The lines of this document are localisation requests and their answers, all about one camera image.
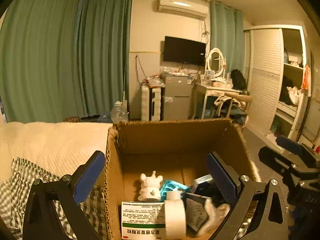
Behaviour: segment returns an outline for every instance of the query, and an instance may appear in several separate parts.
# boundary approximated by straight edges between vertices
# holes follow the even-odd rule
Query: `white figurine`
[[[156,177],[156,171],[152,172],[151,177],[147,177],[144,173],[140,175],[141,190],[139,191],[139,201],[159,201],[160,196],[160,182],[163,177],[160,175]]]

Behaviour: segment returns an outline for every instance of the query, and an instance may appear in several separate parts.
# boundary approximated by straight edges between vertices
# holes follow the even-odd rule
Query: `black television screen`
[[[204,66],[205,43],[166,36],[164,61]]]

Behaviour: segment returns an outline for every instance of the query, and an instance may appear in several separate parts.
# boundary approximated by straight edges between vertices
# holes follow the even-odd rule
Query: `louvered sliding door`
[[[249,125],[265,136],[269,133],[279,100],[283,55],[282,29],[251,30]]]

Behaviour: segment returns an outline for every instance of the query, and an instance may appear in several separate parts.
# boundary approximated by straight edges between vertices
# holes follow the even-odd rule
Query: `black backpack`
[[[247,84],[240,70],[234,69],[233,71],[231,71],[230,77],[232,79],[233,89],[236,89],[236,90],[247,89]]]

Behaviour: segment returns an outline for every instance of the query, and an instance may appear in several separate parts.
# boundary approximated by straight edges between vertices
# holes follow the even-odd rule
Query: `teal curtain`
[[[88,115],[111,111],[128,94],[132,0],[82,0],[78,58]]]
[[[226,8],[223,3],[210,2],[211,40],[210,48],[219,48],[227,63],[227,72],[239,69],[244,73],[243,14]]]
[[[79,0],[14,0],[0,31],[0,94],[7,121],[86,115],[73,57]]]
[[[110,111],[128,85],[131,3],[14,0],[0,31],[7,121],[61,122]]]

